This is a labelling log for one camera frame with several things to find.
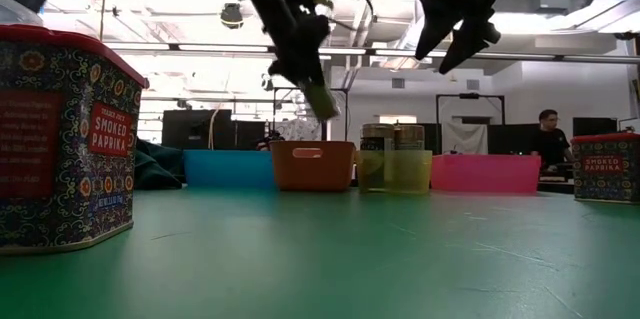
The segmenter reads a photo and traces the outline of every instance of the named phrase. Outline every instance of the smoked paprika tin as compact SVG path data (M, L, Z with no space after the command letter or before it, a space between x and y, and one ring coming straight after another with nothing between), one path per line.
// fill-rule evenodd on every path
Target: smoked paprika tin
M93 38L0 26L0 254L82 249L133 226L147 86Z
M640 203L640 135L581 136L571 142L576 200Z

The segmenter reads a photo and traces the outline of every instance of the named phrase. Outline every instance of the dark green fabric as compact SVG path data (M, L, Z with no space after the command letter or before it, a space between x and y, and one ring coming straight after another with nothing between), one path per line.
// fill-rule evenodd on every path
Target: dark green fabric
M182 150L138 139L136 142L135 189L181 189L184 176Z

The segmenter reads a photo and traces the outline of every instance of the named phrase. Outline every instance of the computer monitor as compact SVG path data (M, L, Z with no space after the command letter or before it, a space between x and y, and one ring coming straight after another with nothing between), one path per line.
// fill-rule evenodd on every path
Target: computer monitor
M208 149L209 125L214 110L166 110L162 118L162 145L177 149ZM220 110L213 122L216 150L235 149L231 110Z
M573 136L611 134L618 131L618 121L611 118L573 118Z
M260 139L266 137L266 122L263 121L237 121L236 124L236 149L256 150Z
M489 154L528 155L531 141L540 124L489 125L487 142Z

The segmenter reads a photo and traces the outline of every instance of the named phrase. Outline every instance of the person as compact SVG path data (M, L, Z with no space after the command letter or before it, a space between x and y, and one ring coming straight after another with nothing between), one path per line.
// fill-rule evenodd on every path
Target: person
M567 136L558 129L558 112L553 109L543 110L538 116L540 128L533 136L531 155L542 158L542 168L555 171L558 164L574 161Z
M277 130L271 130L269 131L269 136L262 138L258 141L256 145L256 150L270 151L271 149L269 148L269 143L271 143L272 141L283 141L283 140L284 138L282 137L280 132L278 132Z

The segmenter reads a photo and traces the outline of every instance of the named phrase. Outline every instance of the green table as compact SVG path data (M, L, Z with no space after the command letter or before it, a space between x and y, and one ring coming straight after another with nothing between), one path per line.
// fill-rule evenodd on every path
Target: green table
M69 254L0 258L7 319L638 318L640 209L569 196L165 191Z

